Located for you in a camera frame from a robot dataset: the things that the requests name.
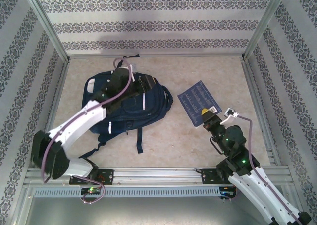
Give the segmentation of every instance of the floral border pattern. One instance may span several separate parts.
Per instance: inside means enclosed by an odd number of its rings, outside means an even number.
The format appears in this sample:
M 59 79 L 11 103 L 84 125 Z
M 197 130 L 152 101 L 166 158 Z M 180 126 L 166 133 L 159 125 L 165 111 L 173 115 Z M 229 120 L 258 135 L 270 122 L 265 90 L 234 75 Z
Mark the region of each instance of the floral border pattern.
M 13 201 L 13 196 L 15 195 L 17 191 L 18 183 L 22 182 L 20 181 L 21 173 L 23 172 L 23 167 L 25 166 L 25 163 L 27 162 L 27 159 L 28 159 L 29 150 L 32 146 L 33 136 L 36 130 L 38 120 L 40 118 L 40 114 L 43 109 L 45 97 L 49 90 L 51 80 L 53 78 L 54 71 L 56 69 L 56 64 L 58 62 L 58 59 L 59 59 L 59 55 L 57 53 L 57 50 L 54 49 L 50 59 L 50 63 L 47 67 L 45 76 L 41 83 L 41 88 L 40 88 L 40 91 L 38 92 L 35 105 L 31 112 L 31 116 L 27 123 L 27 129 L 25 130 L 25 133 L 23 135 L 23 139 L 19 147 L 19 152 L 17 153 L 16 158 L 14 159 L 14 166 L 12 167 L 12 172 L 10 173 L 9 181 L 7 182 L 7 187 L 4 190 L 4 196 L 1 198 L 2 202 L 0 205 L 1 207 L 0 224 L 6 224 L 6 218 L 8 217 L 8 212 L 12 206 L 11 203 Z
M 19 0 L 0 0 L 0 29 L 3 28 Z
M 141 31 L 211 31 L 246 30 L 253 31 L 257 20 L 185 20 L 185 21 L 122 21 L 94 23 L 53 24 L 58 34 L 62 33 L 104 33 Z
M 185 10 L 266 9 L 270 0 L 48 0 L 41 1 L 46 13 Z
M 245 48 L 248 39 L 162 39 L 63 42 L 68 50 L 153 48 Z
M 40 67 L 49 41 L 50 39 L 44 31 L 44 33 L 41 35 L 38 45 L 36 46 L 35 52 L 31 58 L 27 70 L 24 73 L 23 80 L 20 83 L 16 97 L 14 98 L 13 104 L 11 105 L 12 108 L 9 110 L 9 115 L 6 117 L 6 121 L 3 124 L 0 135 L 0 166 L 2 165 L 2 161 L 6 156 L 5 152 L 8 150 L 8 146 L 11 143 L 11 138 L 13 137 L 13 133 L 16 130 L 16 126 L 20 119 L 27 97 L 29 96 L 29 92 L 33 85 L 33 81 L 36 77 L 36 73 Z
M 315 125 L 311 122 L 312 118 L 309 115 L 308 110 L 306 110 L 305 104 L 302 102 L 301 94 L 299 90 L 297 90 L 291 71 L 286 64 L 270 28 L 266 28 L 263 33 L 263 38 L 270 50 L 281 80 L 284 83 L 289 100 L 292 103 L 294 112 L 299 120 L 299 125 L 305 133 L 305 138 L 311 148 L 311 153 L 314 155 L 314 159 L 317 160 L 317 130 L 314 128 Z
M 314 27 L 317 28 L 317 0 L 298 0 L 302 4 L 302 8 L 311 19 Z
M 26 42 L 34 29 L 37 22 L 37 17 L 32 8 L 29 9 L 26 14 L 22 25 L 14 36 L 14 40 L 6 51 L 6 55 L 0 65 L 0 98 L 2 97 L 2 92 L 5 90 L 5 86 L 8 84 L 8 80 L 11 78 L 11 74 L 21 57 L 22 51 L 25 48 Z
M 313 87 L 313 91 L 315 91 L 315 95 L 317 96 L 317 67 L 311 50 L 305 44 L 302 35 L 299 33 L 299 30 L 296 28 L 294 21 L 283 4 L 277 8 L 275 17 L 281 25 L 298 62 L 304 70 L 303 72 L 309 80 L 309 84 Z
M 306 203 L 309 207 L 309 212 L 312 214 L 312 219 L 317 223 L 317 198 L 316 193 L 313 191 L 313 184 L 310 182 L 309 176 L 307 176 L 307 169 L 304 164 L 305 158 L 302 158 L 301 154 L 298 152 L 297 143 L 294 139 L 294 135 L 287 121 L 287 117 L 285 116 L 283 106 L 281 105 L 279 96 L 273 83 L 273 79 L 270 76 L 266 61 L 258 45 L 254 49 L 253 54 L 257 61 L 258 68 L 260 69 L 261 76 L 265 84 L 268 96 L 271 100 L 271 104 L 274 109 L 275 116 L 280 127 L 282 136 L 284 138 L 286 148 L 289 151 L 290 159 L 293 163 L 293 167 L 295 168 L 296 175 L 299 178 L 298 181 L 300 182 L 300 187 L 306 199 Z M 253 74 L 253 78 L 256 82 L 256 78 L 254 76 L 254 72 L 251 65 L 250 68 Z

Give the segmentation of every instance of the enclosure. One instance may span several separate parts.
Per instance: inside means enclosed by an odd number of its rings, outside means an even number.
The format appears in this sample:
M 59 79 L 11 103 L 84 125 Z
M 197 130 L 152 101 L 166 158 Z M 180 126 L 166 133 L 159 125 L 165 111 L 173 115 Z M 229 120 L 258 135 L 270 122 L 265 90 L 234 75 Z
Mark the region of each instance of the enclosure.
M 0 9 L 0 224 L 266 224 L 243 194 L 223 204 L 193 171 L 224 159 L 177 97 L 200 80 L 223 111 L 253 120 L 254 156 L 317 223 L 317 0 L 0 0 Z M 81 109 L 88 78 L 135 54 L 129 62 L 174 103 L 144 127 L 142 154 L 132 130 L 90 157 L 115 173 L 107 199 L 87 208 L 68 177 L 43 185 L 33 136 Z M 247 135 L 247 122 L 235 124 Z M 97 137 L 87 131 L 67 155 Z

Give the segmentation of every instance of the cable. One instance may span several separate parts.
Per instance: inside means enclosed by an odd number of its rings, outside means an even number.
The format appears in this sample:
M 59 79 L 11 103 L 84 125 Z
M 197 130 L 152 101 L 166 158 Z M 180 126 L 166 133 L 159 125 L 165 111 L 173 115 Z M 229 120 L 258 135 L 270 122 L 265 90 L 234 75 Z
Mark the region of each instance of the cable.
M 75 177 L 75 178 L 77 178 L 77 179 L 85 180 L 85 181 L 87 181 L 87 182 L 91 182 L 91 183 L 98 184 L 98 185 L 100 185 L 101 188 L 102 188 L 102 193 L 101 193 L 100 197 L 98 197 L 97 199 L 95 199 L 95 200 L 93 200 L 93 201 L 91 201 L 91 202 L 86 202 L 85 197 L 86 197 L 87 194 L 84 194 L 83 198 L 81 199 L 81 200 L 84 202 L 84 204 L 93 204 L 93 203 L 95 203 L 95 202 L 101 200 L 101 199 L 104 197 L 104 195 L 105 195 L 105 193 L 106 193 L 106 188 L 105 188 L 105 186 L 104 186 L 102 183 L 100 183 L 100 182 L 98 182 L 98 181 L 95 181 L 95 180 L 92 180 L 92 179 L 88 179 L 88 178 L 76 176 L 76 175 L 73 175 L 73 177 Z
M 72 120 L 70 120 L 67 124 L 65 124 L 64 127 L 61 128 L 60 131 L 57 132 L 57 134 L 51 139 L 51 141 L 49 142 L 48 146 L 46 147 L 45 149 L 45 152 L 44 152 L 44 155 L 43 155 L 43 159 L 42 159 L 42 165 L 41 165 L 41 177 L 43 179 L 43 183 L 46 184 L 48 182 L 48 180 L 50 179 L 50 177 L 48 177 L 46 180 L 45 180 L 45 164 L 46 164 L 46 159 L 47 159 L 47 156 L 48 156 L 48 153 L 49 153 L 49 150 L 53 144 L 53 142 L 63 133 L 63 131 L 65 131 L 65 129 L 67 127 L 69 127 L 74 121 L 76 121 L 77 119 L 79 119 L 81 116 L 83 116 L 84 114 L 87 114 L 88 112 L 90 112 L 91 110 L 94 110 L 98 107 L 101 107 L 105 104 L 108 104 L 110 103 L 111 101 L 114 101 L 116 100 L 117 98 L 119 98 L 121 95 L 123 95 L 123 93 L 128 89 L 130 83 L 131 83 L 131 78 L 132 78 L 132 67 L 131 65 L 128 63 L 128 61 L 124 58 L 116 58 L 113 62 L 113 64 L 115 64 L 116 61 L 118 60 L 122 60 L 127 66 L 128 66 L 128 70 L 129 70 L 129 79 L 128 79 L 128 83 L 126 84 L 126 86 L 123 88 L 123 90 L 118 93 L 116 96 L 113 96 L 112 98 L 110 99 L 107 99 L 97 105 L 94 105 L 92 107 L 90 107 L 89 109 L 87 109 L 86 111 L 84 112 L 81 112 L 80 114 L 78 114 L 76 117 L 74 117 Z
M 254 172 L 256 173 L 256 175 L 260 178 L 260 180 L 265 184 L 265 186 L 267 186 L 270 191 L 274 194 L 274 196 L 278 199 L 278 201 L 284 206 L 284 208 L 286 209 L 286 211 L 288 212 L 288 214 L 292 215 L 292 217 L 295 219 L 295 221 L 299 224 L 299 225 L 303 225 L 298 218 L 293 214 L 293 212 L 288 208 L 288 206 L 284 203 L 284 201 L 278 196 L 278 194 L 275 192 L 275 190 L 270 186 L 270 184 L 263 179 L 260 174 L 258 173 L 258 171 L 256 170 L 253 161 L 252 161 L 252 153 L 251 153 L 251 139 L 252 139 L 252 120 L 246 117 L 242 117 L 240 115 L 238 115 L 238 118 L 241 118 L 243 120 L 246 120 L 250 123 L 250 128 L 249 128 L 249 138 L 248 138 L 248 147 L 249 147 L 249 161 L 250 161 L 250 165 L 252 167 L 252 169 L 254 170 Z

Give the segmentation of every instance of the metal frame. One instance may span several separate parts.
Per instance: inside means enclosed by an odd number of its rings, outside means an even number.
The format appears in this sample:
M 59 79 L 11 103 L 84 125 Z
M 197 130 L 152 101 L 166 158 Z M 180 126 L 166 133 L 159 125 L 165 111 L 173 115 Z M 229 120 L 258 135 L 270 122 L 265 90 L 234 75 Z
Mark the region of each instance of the metal frame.
M 61 74 L 61 81 L 60 81 L 59 85 L 57 86 L 57 94 L 55 96 L 54 103 L 53 103 L 53 108 L 51 110 L 51 113 L 49 115 L 49 120 L 48 120 L 48 123 L 46 125 L 46 131 L 49 131 L 49 130 L 51 130 L 53 128 L 53 124 L 54 124 L 54 121 L 55 121 L 57 109 L 58 109 L 58 106 L 59 106 L 59 101 L 60 101 L 61 94 L 62 94 L 63 89 L 64 89 L 64 84 L 65 84 L 65 81 L 66 81 L 69 65 L 70 65 L 70 63 L 66 62 L 65 65 L 63 66 L 63 72 Z
M 241 54 L 141 54 L 140 57 L 212 57 L 212 56 L 241 56 Z M 117 58 L 121 55 L 102 55 L 102 54 L 73 54 L 70 59 L 92 59 L 92 58 Z
M 302 210 L 288 166 L 264 166 L 268 178 L 275 186 L 284 187 L 285 198 Z M 196 168 L 102 168 L 113 169 L 113 185 L 106 185 L 105 197 L 199 197 L 219 196 L 219 187 L 228 184 L 203 185 Z M 40 169 L 27 171 L 12 225 L 27 221 L 33 198 L 79 197 L 81 188 L 89 185 L 69 185 L 69 177 L 50 180 L 45 187 Z
M 266 117 L 265 117 L 264 108 L 263 108 L 263 105 L 262 105 L 262 102 L 260 99 L 260 95 L 257 91 L 256 84 L 255 84 L 254 78 L 252 76 L 249 63 L 247 61 L 244 61 L 241 59 L 241 64 L 242 64 L 244 75 L 246 77 L 248 88 L 249 88 L 249 91 L 251 94 L 251 99 L 252 99 L 256 114 L 257 114 L 259 125 L 260 125 L 261 131 L 262 131 L 265 146 L 266 146 L 267 150 L 272 153 L 272 156 L 274 158 L 273 164 L 280 166 L 280 165 L 282 165 L 282 163 L 279 159 L 278 152 L 277 152 L 274 140 L 273 140 L 273 136 L 271 134 L 268 122 L 267 122 Z
M 28 0 L 28 1 L 31 7 L 33 8 L 34 12 L 36 13 L 41 25 L 46 31 L 48 37 L 50 38 L 51 42 L 56 48 L 59 56 L 62 58 L 64 63 L 68 62 L 69 56 L 63 44 L 61 43 L 56 31 L 54 30 L 53 25 L 51 24 L 49 18 L 47 17 L 40 1 L 39 0 Z
M 280 5 L 282 0 L 271 0 L 268 3 L 268 6 L 259 22 L 257 25 L 251 39 L 248 42 L 248 45 L 246 47 L 246 50 L 243 53 L 244 59 L 248 59 L 250 55 L 252 54 L 254 48 L 256 47 L 260 37 L 262 36 L 262 33 L 266 29 L 269 21 L 273 17 L 277 7 Z

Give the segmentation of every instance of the floor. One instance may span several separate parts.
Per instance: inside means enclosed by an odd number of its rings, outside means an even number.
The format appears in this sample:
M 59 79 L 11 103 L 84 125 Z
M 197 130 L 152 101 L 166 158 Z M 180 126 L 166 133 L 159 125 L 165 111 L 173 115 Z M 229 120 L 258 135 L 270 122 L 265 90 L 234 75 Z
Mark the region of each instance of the floor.
M 163 120 L 143 129 L 143 150 L 136 150 L 136 130 L 110 140 L 90 159 L 99 167 L 206 167 L 224 159 L 209 142 L 202 126 L 195 128 L 177 95 L 202 80 L 223 111 L 234 108 L 253 120 L 253 154 L 262 165 L 269 165 L 261 129 L 239 57 L 132 58 L 138 72 L 153 75 L 174 97 L 171 110 Z M 81 109 L 85 82 L 91 76 L 113 70 L 113 59 L 72 59 L 58 106 L 54 127 Z M 237 119 L 247 138 L 249 125 Z M 87 131 L 67 152 L 78 157 L 97 147 L 98 135 Z

